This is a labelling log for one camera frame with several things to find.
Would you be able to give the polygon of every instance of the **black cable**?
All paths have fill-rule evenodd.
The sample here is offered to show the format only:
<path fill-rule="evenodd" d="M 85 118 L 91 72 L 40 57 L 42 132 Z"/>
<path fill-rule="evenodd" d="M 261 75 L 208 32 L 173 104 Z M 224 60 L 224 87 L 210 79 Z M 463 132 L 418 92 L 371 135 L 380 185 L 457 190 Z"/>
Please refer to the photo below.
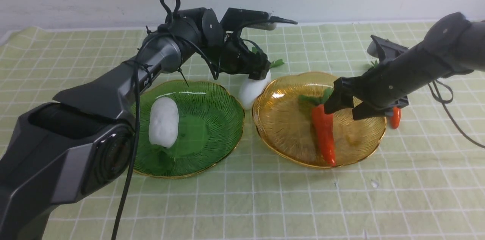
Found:
<path fill-rule="evenodd" d="M 155 39 L 159 39 L 160 37 L 165 36 L 161 34 L 160 36 L 154 36 L 147 40 L 145 44 L 143 44 L 140 49 L 138 50 L 134 62 L 134 72 L 133 72 L 133 78 L 134 78 L 134 83 L 135 83 L 135 138 L 133 139 L 133 144 L 132 144 L 132 154 L 131 154 L 131 160 L 130 160 L 130 165 L 128 166 L 128 172 L 126 175 L 126 181 L 125 181 L 125 186 L 123 187 L 123 193 L 121 194 L 121 199 L 120 199 L 120 204 L 118 206 L 118 212 L 116 213 L 116 218 L 114 219 L 114 226 L 113 226 L 113 233 L 111 234 L 111 240 L 116 240 L 116 235 L 118 234 L 118 228 L 120 225 L 121 221 L 121 214 L 123 214 L 123 208 L 125 207 L 125 201 L 126 197 L 128 195 L 128 189 L 130 188 L 130 183 L 131 183 L 131 177 L 133 176 L 133 169 L 135 167 L 135 158 L 136 158 L 136 152 L 138 149 L 138 140 L 140 138 L 140 83 L 138 80 L 138 70 L 140 69 L 140 54 L 147 48 L 147 46 Z M 147 71 L 148 70 L 148 65 L 142 65 L 142 68 Z"/>
<path fill-rule="evenodd" d="M 178 38 L 178 39 L 181 39 L 181 40 L 184 40 L 184 42 L 187 42 L 190 46 L 192 46 L 195 50 L 196 50 L 196 53 L 198 53 L 202 59 L 205 60 L 207 66 L 209 67 L 209 70 L 211 71 L 211 74 L 214 78 L 214 80 L 217 80 L 219 78 L 219 72 L 220 72 L 220 61 L 219 61 L 219 68 L 217 70 L 217 72 L 214 70 L 213 68 L 213 65 L 212 63 L 209 61 L 209 58 L 207 57 L 206 54 L 204 54 L 204 52 L 199 48 L 197 47 L 197 45 L 195 43 L 193 43 L 192 41 L 186 39 L 186 38 L 183 38 L 181 36 L 175 36 L 175 38 Z"/>
<path fill-rule="evenodd" d="M 441 94 L 440 94 L 440 91 L 438 90 L 438 85 L 436 85 L 436 83 L 444 86 L 447 90 L 450 91 L 450 93 L 452 94 L 452 97 L 448 100 L 444 100 L 443 97 L 441 97 Z M 472 144 L 478 146 L 478 147 L 481 147 L 481 148 L 484 148 L 485 149 L 485 145 L 482 145 L 481 143 L 478 143 L 477 141 L 473 140 L 472 138 L 470 138 L 470 136 L 468 136 L 462 129 L 461 127 L 458 125 L 458 123 L 456 123 L 455 119 L 453 118 L 453 116 L 451 115 L 450 111 L 448 110 L 448 108 L 446 107 L 446 104 L 449 104 L 452 102 L 453 100 L 453 90 L 450 86 L 447 86 L 443 83 L 441 83 L 440 81 L 436 80 L 436 81 L 433 81 L 433 86 L 435 87 L 435 90 L 436 90 L 436 94 L 435 92 L 433 91 L 433 88 L 431 88 L 431 85 L 428 84 L 428 87 L 431 91 L 431 94 L 433 95 L 433 98 L 438 101 L 442 106 L 443 106 L 443 109 L 445 109 L 445 112 L 446 114 L 448 115 L 448 117 L 450 118 L 450 120 L 452 121 L 452 123 L 454 124 L 454 126 L 456 127 L 456 129 L 459 131 L 459 133 L 461 133 L 461 135 L 463 135 L 463 137 L 466 138 L 466 140 L 470 141 Z"/>

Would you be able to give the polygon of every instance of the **white grid line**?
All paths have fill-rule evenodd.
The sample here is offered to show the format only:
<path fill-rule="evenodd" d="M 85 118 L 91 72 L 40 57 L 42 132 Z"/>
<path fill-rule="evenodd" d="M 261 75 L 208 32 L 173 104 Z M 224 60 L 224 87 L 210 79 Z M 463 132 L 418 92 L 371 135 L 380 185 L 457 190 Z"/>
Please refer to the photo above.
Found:
<path fill-rule="evenodd" d="M 433 211 L 433 207 L 431 206 L 431 201 L 429 200 L 428 194 L 424 191 L 424 185 L 423 185 L 423 183 L 421 181 L 421 178 L 420 178 L 420 176 L 418 174 L 418 171 L 416 170 L 416 164 L 414 163 L 414 159 L 410 155 L 410 152 L 409 152 L 409 150 L 408 150 L 408 148 L 407 148 L 407 146 L 405 144 L 404 139 L 402 138 L 402 135 L 401 135 L 401 140 L 402 140 L 402 144 L 404 145 L 404 149 L 405 149 L 407 155 L 409 156 L 409 158 L 411 160 L 411 163 L 413 164 L 413 168 L 414 168 L 414 172 L 415 172 L 416 178 L 418 179 L 419 186 L 421 186 L 421 189 L 423 190 L 424 197 L 426 198 L 426 202 L 428 202 L 428 206 L 430 207 L 430 209 L 432 209 L 431 214 L 433 215 L 433 218 L 435 219 L 435 222 L 438 225 L 438 229 L 440 230 L 440 233 L 442 234 L 442 238 L 444 240 L 443 230 L 441 229 L 440 222 L 439 222 L 438 218 L 436 217 L 435 211 Z"/>

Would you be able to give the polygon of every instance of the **robotic arm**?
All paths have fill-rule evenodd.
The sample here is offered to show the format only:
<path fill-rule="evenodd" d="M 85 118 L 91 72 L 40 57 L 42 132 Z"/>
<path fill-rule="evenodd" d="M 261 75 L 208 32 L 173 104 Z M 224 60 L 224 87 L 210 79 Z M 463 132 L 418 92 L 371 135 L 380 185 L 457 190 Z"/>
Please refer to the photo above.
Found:
<path fill-rule="evenodd" d="M 18 118 L 0 159 L 0 239 L 41 240 L 57 206 L 80 201 L 125 171 L 136 131 L 131 107 L 159 74 L 177 71 L 200 52 L 214 78 L 225 72 L 264 79 L 268 57 L 257 45 L 259 52 L 251 52 L 239 37 L 241 30 L 296 24 L 234 8 L 219 23 L 212 9 L 179 11 L 176 0 L 171 12 L 160 2 L 167 19 L 155 32 L 147 31 L 137 56 Z"/>
<path fill-rule="evenodd" d="M 362 76 L 338 78 L 324 104 L 327 114 L 352 108 L 354 120 L 391 116 L 393 107 L 409 104 L 409 93 L 438 78 L 485 71 L 485 23 L 459 12 L 440 19 L 411 49 L 371 38 L 368 52 L 379 58 L 378 66 Z M 353 97 L 362 103 L 354 107 Z"/>
<path fill-rule="evenodd" d="M 57 206 L 80 201 L 125 171 L 136 130 L 131 106 L 159 74 L 177 71 L 199 52 L 214 78 L 225 72 L 264 79 L 267 55 L 257 46 L 259 52 L 251 52 L 239 37 L 241 29 L 296 24 L 233 8 L 218 22 L 212 9 L 179 11 L 176 0 L 171 12 L 160 2 L 167 11 L 165 24 L 149 32 L 139 55 L 19 117 L 0 159 L 0 239 L 41 240 Z M 407 94 L 437 78 L 485 70 L 485 23 L 471 23 L 460 13 L 438 21 L 410 50 L 372 39 L 379 66 L 336 80 L 327 113 L 353 108 L 355 120 L 384 116 L 393 106 L 405 107 Z M 355 108 L 354 96 L 362 100 Z"/>

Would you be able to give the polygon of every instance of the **plastic vegetable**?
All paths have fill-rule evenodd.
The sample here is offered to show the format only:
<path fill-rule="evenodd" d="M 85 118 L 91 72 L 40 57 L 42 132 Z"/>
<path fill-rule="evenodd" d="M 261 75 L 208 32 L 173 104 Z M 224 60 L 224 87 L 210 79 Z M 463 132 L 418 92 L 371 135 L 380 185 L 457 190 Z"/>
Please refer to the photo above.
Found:
<path fill-rule="evenodd" d="M 168 97 L 158 98 L 150 110 L 149 140 L 152 145 L 170 148 L 178 136 L 178 107 Z"/>
<path fill-rule="evenodd" d="M 391 127 L 396 129 L 399 127 L 401 121 L 401 109 L 398 107 L 393 107 L 394 114 L 391 116 Z"/>
<path fill-rule="evenodd" d="M 377 67 L 378 64 L 379 64 L 378 60 L 372 61 L 371 67 L 375 68 L 375 67 Z M 401 109 L 398 108 L 398 107 L 393 107 L 393 115 L 390 118 L 391 127 L 393 129 L 398 128 L 400 122 L 401 122 Z"/>
<path fill-rule="evenodd" d="M 253 47 L 252 51 L 254 53 L 258 52 L 258 50 Z M 284 61 L 282 59 L 278 59 L 276 61 L 271 62 L 270 69 L 279 67 L 284 64 Z M 263 80 L 253 80 L 246 78 L 241 85 L 241 88 L 239 89 L 239 94 L 238 94 L 238 100 L 241 103 L 242 107 L 244 110 L 249 110 L 253 107 L 254 101 L 260 94 L 263 92 L 263 90 L 266 88 L 266 86 L 270 83 L 271 81 L 271 71 L 268 71 L 266 74 L 266 78 Z"/>
<path fill-rule="evenodd" d="M 333 114 L 325 114 L 324 103 L 329 99 L 333 89 L 327 88 L 322 97 L 308 97 L 300 95 L 303 101 L 312 102 L 315 107 L 312 109 L 312 124 L 317 135 L 318 147 L 324 160 L 330 166 L 335 166 L 335 141 L 333 136 Z"/>

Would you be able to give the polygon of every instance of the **amber glass plate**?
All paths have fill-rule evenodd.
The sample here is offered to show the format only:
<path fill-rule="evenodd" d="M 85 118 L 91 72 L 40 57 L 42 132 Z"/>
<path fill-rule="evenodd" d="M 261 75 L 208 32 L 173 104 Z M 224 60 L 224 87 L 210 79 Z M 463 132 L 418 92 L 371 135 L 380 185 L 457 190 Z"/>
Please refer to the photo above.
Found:
<path fill-rule="evenodd" d="M 253 119 L 262 140 L 277 154 L 303 166 L 331 168 L 318 148 L 310 103 L 299 95 L 320 97 L 336 76 L 322 72 L 283 76 L 271 82 L 253 105 Z M 354 104 L 361 101 L 354 97 Z M 351 109 L 334 113 L 336 166 L 369 157 L 386 131 L 386 118 L 354 121 Z"/>

